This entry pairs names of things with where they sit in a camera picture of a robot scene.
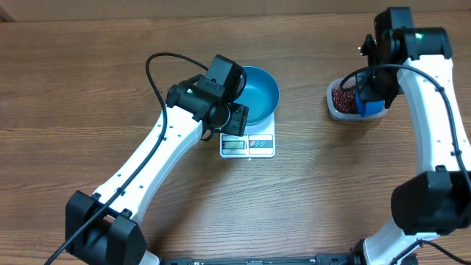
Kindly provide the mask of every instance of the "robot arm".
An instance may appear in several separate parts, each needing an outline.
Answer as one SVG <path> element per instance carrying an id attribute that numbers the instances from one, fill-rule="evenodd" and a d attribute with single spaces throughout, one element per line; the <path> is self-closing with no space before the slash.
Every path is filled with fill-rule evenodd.
<path id="1" fill-rule="evenodd" d="M 456 133 L 460 141 L 459 147 L 463 152 L 462 157 L 466 167 L 471 168 L 471 149 L 459 115 L 453 90 L 453 80 L 451 77 L 453 64 L 451 59 L 444 59 L 442 55 L 423 55 L 419 60 L 407 59 L 404 65 L 413 66 L 435 77 L 440 85 L 445 88 L 445 93 L 453 109 Z M 434 172 L 440 166 L 444 166 L 451 172 L 459 172 L 460 168 L 456 158 L 452 155 L 454 150 L 451 144 L 450 128 L 447 126 L 448 116 L 440 94 L 436 92 L 433 84 L 424 81 L 423 77 L 412 71 L 399 70 L 397 72 L 397 79 L 406 95 L 414 124 L 417 152 L 419 154 L 418 174 Z M 405 209 L 406 205 L 401 200 L 401 203 L 396 208 L 396 211 L 399 212 Z M 416 240 L 424 239 L 431 241 L 438 237 L 439 234 L 437 232 L 418 232 L 414 235 L 406 235 L 404 230 L 396 225 L 394 219 L 390 218 L 376 235 L 365 240 L 363 245 L 365 260 L 368 264 L 390 264 L 393 258 L 408 250 L 408 247 Z M 408 250 L 407 254 L 413 252 L 418 247 L 417 245 L 413 249 Z"/>
<path id="2" fill-rule="evenodd" d="M 457 144 L 464 168 L 471 168 L 466 137 L 453 90 L 451 48 L 444 29 L 415 29 L 408 8 L 389 8 L 375 19 L 377 41 L 366 37 L 361 47 L 370 66 L 400 64 L 433 77 L 450 103 Z M 362 100 L 384 99 L 389 107 L 396 95 L 407 99 L 419 155 L 418 176 L 392 194 L 392 217 L 355 250 L 361 264 L 400 264 L 419 240 L 433 240 L 470 225 L 471 190 L 458 164 L 449 126 L 449 113 L 436 86 L 407 69 L 378 69 L 360 85 Z"/>
<path id="3" fill-rule="evenodd" d="M 146 251 L 138 225 L 170 170 L 204 131 L 244 134 L 248 107 L 234 100 L 240 96 L 246 80 L 241 66 L 216 55 L 205 76 L 196 75 L 173 85 L 166 99 L 167 128 L 163 141 L 144 167 L 130 179 L 152 154 L 165 126 L 163 114 L 130 159 L 91 197 L 77 191 L 68 201 L 65 238 L 71 238 L 71 243 L 67 252 L 88 264 L 159 264 L 159 259 Z M 129 185 L 117 196 L 127 182 Z M 102 216 L 96 217 L 83 233 L 72 237 L 112 197 L 116 198 Z"/>

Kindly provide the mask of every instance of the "wood grain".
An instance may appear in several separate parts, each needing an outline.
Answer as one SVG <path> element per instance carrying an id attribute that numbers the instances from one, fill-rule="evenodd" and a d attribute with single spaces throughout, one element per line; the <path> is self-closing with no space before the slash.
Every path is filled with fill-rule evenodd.
<path id="1" fill-rule="evenodd" d="M 144 61 L 177 52 L 209 65 L 216 53 L 278 81 L 277 154 L 222 160 L 199 143 L 153 199 L 142 229 L 163 257 L 236 258 L 345 252 L 390 216 L 392 190 L 417 171 L 408 106 L 380 121 L 339 123 L 325 90 L 366 65 L 357 47 L 375 14 L 162 18 L 0 24 L 0 263 L 41 264 L 60 246 L 64 207 L 90 194 L 134 152 L 160 108 Z M 445 27 L 454 83 L 471 132 L 471 16 L 416 13 Z M 152 63 L 160 91 L 200 70 Z M 471 260 L 471 230 L 438 240 Z M 451 261 L 426 247 L 424 264 Z M 62 254 L 57 264 L 79 264 Z"/>
<path id="2" fill-rule="evenodd" d="M 387 7 L 414 11 L 463 11 L 468 0 L 0 0 L 15 21 L 170 18 L 218 15 L 379 13 Z"/>

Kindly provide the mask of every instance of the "red beans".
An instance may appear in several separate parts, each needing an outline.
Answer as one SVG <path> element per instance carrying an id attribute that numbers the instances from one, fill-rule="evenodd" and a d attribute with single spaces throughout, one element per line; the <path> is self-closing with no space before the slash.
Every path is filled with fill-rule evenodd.
<path id="1" fill-rule="evenodd" d="M 346 114 L 358 114 L 355 103 L 355 91 L 342 92 L 338 88 L 332 90 L 333 106 L 336 110 Z"/>

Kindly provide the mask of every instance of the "plastic container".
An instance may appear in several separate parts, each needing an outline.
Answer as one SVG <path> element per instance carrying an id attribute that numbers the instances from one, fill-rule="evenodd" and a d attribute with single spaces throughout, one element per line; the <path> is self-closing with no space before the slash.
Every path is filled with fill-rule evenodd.
<path id="1" fill-rule="evenodd" d="M 371 121 L 374 119 L 378 119 L 382 116 L 384 116 L 386 113 L 388 113 L 387 109 L 383 109 L 381 112 L 371 115 L 371 116 L 366 116 L 362 117 L 360 114 L 347 114 L 347 113 L 341 113 L 338 111 L 334 106 L 332 102 L 332 90 L 334 88 L 338 88 L 340 85 L 340 82 L 343 79 L 336 79 L 327 88 L 327 106 L 329 107 L 329 112 L 330 116 L 332 119 L 335 119 L 337 121 Z M 345 82 L 345 86 L 349 87 L 355 84 L 355 78 L 352 77 L 348 81 Z"/>

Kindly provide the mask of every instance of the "black cable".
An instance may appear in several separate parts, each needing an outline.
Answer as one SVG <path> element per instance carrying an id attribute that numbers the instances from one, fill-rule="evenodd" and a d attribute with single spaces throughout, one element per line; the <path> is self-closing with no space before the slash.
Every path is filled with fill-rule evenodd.
<path id="1" fill-rule="evenodd" d="M 427 244 L 429 246 L 432 246 L 432 247 L 435 247 L 437 250 L 439 250 L 440 252 L 442 252 L 443 254 L 447 255 L 449 258 L 452 258 L 454 261 L 460 263 L 460 264 L 464 264 L 464 265 L 471 265 L 471 262 L 469 261 L 465 261 L 464 259 L 462 258 L 459 258 L 457 257 L 456 255 L 452 254 L 451 252 L 449 252 L 448 250 L 444 249 L 443 247 L 440 247 L 438 244 L 435 244 L 433 243 L 432 241 L 427 241 L 427 240 L 423 240 L 423 239 L 419 239 L 417 241 L 415 241 L 414 243 L 412 243 L 406 250 L 402 251 L 396 258 L 393 258 L 392 259 L 392 262 L 390 263 L 390 265 L 395 265 L 397 264 L 397 262 L 403 258 L 405 255 L 407 255 L 410 251 L 412 251 L 415 247 L 417 246 L 423 246 L 423 244 Z"/>
<path id="2" fill-rule="evenodd" d="M 453 110 L 451 109 L 450 101 L 448 100 L 447 94 L 445 93 L 445 89 L 430 75 L 425 73 L 424 71 L 420 71 L 419 69 L 412 67 L 412 66 L 404 66 L 400 64 L 383 64 L 383 65 L 376 65 L 376 66 L 367 66 L 360 68 L 350 74 L 348 74 L 341 82 L 339 85 L 339 88 L 341 91 L 343 91 L 343 86 L 348 79 L 351 77 L 356 76 L 357 74 L 366 72 L 366 71 L 374 71 L 379 68 L 399 68 L 399 69 L 405 69 L 409 71 L 413 71 L 416 74 L 421 75 L 422 77 L 426 78 L 428 81 L 430 81 L 433 85 L 436 87 L 436 91 L 440 93 L 442 96 L 443 102 L 445 104 L 445 107 L 447 109 L 447 114 L 448 114 L 448 122 L 450 124 L 450 131 L 451 131 L 451 138 L 452 138 L 452 145 L 453 145 L 453 150 L 454 153 L 452 155 L 456 156 L 456 162 L 458 163 L 458 166 L 460 170 L 463 172 L 464 175 L 464 181 L 468 185 L 468 189 L 471 192 L 471 181 L 470 177 L 468 176 L 468 171 L 466 170 L 466 167 L 464 166 L 463 163 L 463 158 L 461 157 L 461 150 L 458 147 L 458 136 L 456 135 L 456 127 L 455 127 L 455 119 L 453 118 Z"/>
<path id="3" fill-rule="evenodd" d="M 144 158 L 142 163 L 138 166 L 138 168 L 130 175 L 130 177 L 127 178 L 127 180 L 123 183 L 123 185 L 119 188 L 116 189 L 115 194 L 109 198 L 108 201 L 97 211 L 95 212 L 94 215 L 85 223 L 83 224 L 75 233 L 70 236 L 52 255 L 49 257 L 49 259 L 45 262 L 44 265 L 50 265 L 52 262 L 60 255 L 60 253 L 70 244 L 72 241 L 80 234 L 82 233 L 87 227 L 90 226 L 92 222 L 94 222 L 96 219 L 98 219 L 102 214 L 108 209 L 108 207 L 113 203 L 113 201 L 121 194 L 121 192 L 131 183 L 132 180 L 134 180 L 135 176 L 139 174 L 139 172 L 142 170 L 143 167 L 149 162 L 150 158 L 154 155 L 155 151 L 157 151 L 157 148 L 160 146 L 160 143 L 162 142 L 165 132 L 167 130 L 167 109 L 165 102 L 162 99 L 162 96 L 159 93 L 159 90 L 157 89 L 157 86 L 154 83 L 154 80 L 152 79 L 152 76 L 150 74 L 150 69 L 149 65 L 152 59 L 159 57 L 159 56 L 172 56 L 172 57 L 178 57 L 184 60 L 187 60 L 188 62 L 194 63 L 197 66 L 205 69 L 206 71 L 208 70 L 208 67 L 204 66 L 203 64 L 188 58 L 186 56 L 180 55 L 180 54 L 175 54 L 171 52 L 161 52 L 161 53 L 156 53 L 151 55 L 149 58 L 147 58 L 146 61 L 146 74 L 147 74 L 147 79 L 149 79 L 150 85 L 152 86 L 152 89 L 154 89 L 155 95 L 157 96 L 157 99 L 160 103 L 160 106 L 162 107 L 162 115 L 163 115 L 163 125 L 162 125 L 162 132 L 160 133 L 157 143 L 155 143 L 154 147 L 152 147 L 150 153 Z"/>

